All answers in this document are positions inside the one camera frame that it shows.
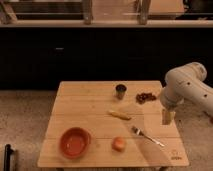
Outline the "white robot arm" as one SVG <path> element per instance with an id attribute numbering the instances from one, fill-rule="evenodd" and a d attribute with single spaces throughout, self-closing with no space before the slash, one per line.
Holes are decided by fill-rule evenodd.
<path id="1" fill-rule="evenodd" d="M 213 88 L 204 83 L 206 77 L 207 70 L 199 62 L 191 62 L 166 73 L 166 86 L 159 94 L 163 106 L 163 125 L 173 121 L 175 108 L 185 99 L 200 106 L 208 114 L 213 114 Z"/>

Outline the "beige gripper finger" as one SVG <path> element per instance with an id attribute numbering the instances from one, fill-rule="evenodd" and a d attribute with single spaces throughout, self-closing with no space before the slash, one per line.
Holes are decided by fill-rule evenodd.
<path id="1" fill-rule="evenodd" d="M 174 111 L 169 111 L 167 109 L 164 109 L 162 111 L 162 124 L 163 125 L 169 125 L 175 117 Z"/>

